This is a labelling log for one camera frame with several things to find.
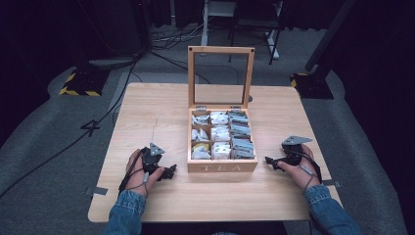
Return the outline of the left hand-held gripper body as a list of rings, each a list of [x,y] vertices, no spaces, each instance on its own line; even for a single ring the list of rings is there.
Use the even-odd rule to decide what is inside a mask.
[[[159,167],[159,161],[164,154],[164,150],[151,143],[149,147],[144,147],[140,153],[142,154],[144,171],[152,174]]]

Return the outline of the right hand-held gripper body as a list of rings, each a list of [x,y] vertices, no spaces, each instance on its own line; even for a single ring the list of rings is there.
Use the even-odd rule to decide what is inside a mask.
[[[281,161],[289,165],[299,165],[302,158],[306,158],[311,162],[311,157],[303,151],[302,144],[311,142],[311,138],[290,136],[282,142],[282,148],[286,154]]]

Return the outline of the wooden tea box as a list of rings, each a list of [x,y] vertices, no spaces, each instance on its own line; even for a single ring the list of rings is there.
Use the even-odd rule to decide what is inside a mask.
[[[244,74],[241,84],[221,82],[219,84],[201,84],[197,74],[197,64],[200,60],[212,58],[222,60],[237,57],[240,64],[237,69]],[[188,48],[188,103],[189,103],[189,131],[188,131],[188,161],[190,172],[252,172],[256,168],[258,159],[254,147],[253,159],[235,159],[232,155],[229,160],[192,160],[191,159],[191,125],[193,112],[242,111],[249,118],[251,139],[254,142],[250,123],[248,105],[252,99],[250,95],[254,65],[254,48],[252,47],[222,47],[222,46],[190,46]]]

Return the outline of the person's right hand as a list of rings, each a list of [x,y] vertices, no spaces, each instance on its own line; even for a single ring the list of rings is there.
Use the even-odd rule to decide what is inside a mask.
[[[288,172],[292,176],[293,180],[298,184],[299,188],[302,191],[305,191],[310,187],[319,185],[320,181],[316,170],[311,163],[314,160],[312,151],[304,144],[301,146],[303,152],[309,157],[309,160],[302,158],[299,165],[290,165],[284,162],[279,162],[278,166]]]

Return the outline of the person's left hand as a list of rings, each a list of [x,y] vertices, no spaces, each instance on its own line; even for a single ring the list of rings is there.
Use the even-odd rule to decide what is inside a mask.
[[[142,156],[140,150],[137,149],[130,156],[126,171],[129,173],[130,177],[126,183],[125,189],[147,198],[151,189],[164,172],[164,168],[159,167],[148,177],[147,181],[144,181],[145,171],[142,166]]]

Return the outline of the row of grey tea packets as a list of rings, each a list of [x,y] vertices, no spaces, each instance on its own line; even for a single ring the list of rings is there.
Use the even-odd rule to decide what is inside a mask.
[[[253,159],[254,143],[251,139],[248,116],[242,111],[230,111],[228,115],[233,157],[235,159]]]

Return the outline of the pile of white tea bags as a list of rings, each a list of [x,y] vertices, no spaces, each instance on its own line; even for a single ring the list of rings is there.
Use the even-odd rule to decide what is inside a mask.
[[[209,153],[193,153],[192,160],[229,160],[231,158],[229,116],[226,112],[193,112],[191,125],[192,147],[209,144]]]

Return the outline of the stand base with grey pole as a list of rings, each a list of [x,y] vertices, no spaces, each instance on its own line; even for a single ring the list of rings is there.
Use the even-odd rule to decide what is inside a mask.
[[[326,77],[340,57],[342,49],[336,46],[336,42],[339,41],[342,25],[355,2],[356,0],[345,0],[306,63],[304,68],[307,73],[298,72],[290,76],[291,85],[297,89],[302,99],[333,99]]]

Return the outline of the stand base with yellow stripes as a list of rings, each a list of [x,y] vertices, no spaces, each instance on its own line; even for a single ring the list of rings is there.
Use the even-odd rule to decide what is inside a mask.
[[[103,94],[109,74],[108,70],[83,71],[73,69],[59,94],[99,97]]]

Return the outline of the black chair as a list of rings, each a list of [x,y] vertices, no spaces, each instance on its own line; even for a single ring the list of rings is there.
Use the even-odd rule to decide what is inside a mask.
[[[236,0],[228,38],[230,46],[235,45],[237,30],[263,31],[270,51],[269,65],[278,55],[276,46],[281,30],[281,15],[284,0]]]

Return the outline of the white desk frame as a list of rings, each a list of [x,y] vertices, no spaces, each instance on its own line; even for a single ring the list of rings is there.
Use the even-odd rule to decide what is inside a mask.
[[[202,46],[208,45],[208,21],[213,17],[232,18],[234,8],[235,2],[231,0],[204,0],[203,32],[201,39]],[[273,45],[277,40],[276,30],[265,32],[264,36],[266,38],[266,43],[271,54],[271,61],[278,60],[280,55],[277,49],[273,48]]]

